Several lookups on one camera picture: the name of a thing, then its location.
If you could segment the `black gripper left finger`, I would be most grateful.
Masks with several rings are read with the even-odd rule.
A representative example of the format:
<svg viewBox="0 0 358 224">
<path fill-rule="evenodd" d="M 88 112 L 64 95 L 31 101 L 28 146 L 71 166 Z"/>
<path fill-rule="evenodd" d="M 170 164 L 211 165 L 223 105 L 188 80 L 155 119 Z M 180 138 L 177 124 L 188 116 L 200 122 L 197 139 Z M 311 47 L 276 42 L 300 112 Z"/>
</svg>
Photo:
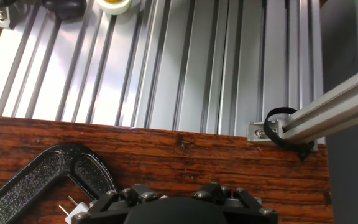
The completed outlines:
<svg viewBox="0 0 358 224">
<path fill-rule="evenodd" d="M 77 205 L 71 212 L 71 224 L 124 223 L 132 208 L 160 198 L 145 184 L 135 184 L 121 191 L 107 191 L 89 207 Z"/>
</svg>

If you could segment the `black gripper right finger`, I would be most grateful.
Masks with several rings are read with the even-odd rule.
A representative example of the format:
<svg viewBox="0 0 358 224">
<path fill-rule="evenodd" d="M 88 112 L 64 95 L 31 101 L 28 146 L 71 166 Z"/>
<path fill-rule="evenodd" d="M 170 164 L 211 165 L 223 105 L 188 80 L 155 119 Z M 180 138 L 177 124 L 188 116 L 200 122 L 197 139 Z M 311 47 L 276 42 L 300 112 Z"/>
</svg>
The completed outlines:
<svg viewBox="0 0 358 224">
<path fill-rule="evenodd" d="M 204 205 L 207 216 L 219 223 L 278 224 L 278 212 L 263 207 L 241 187 L 233 190 L 212 182 L 194 192 L 193 199 Z"/>
</svg>

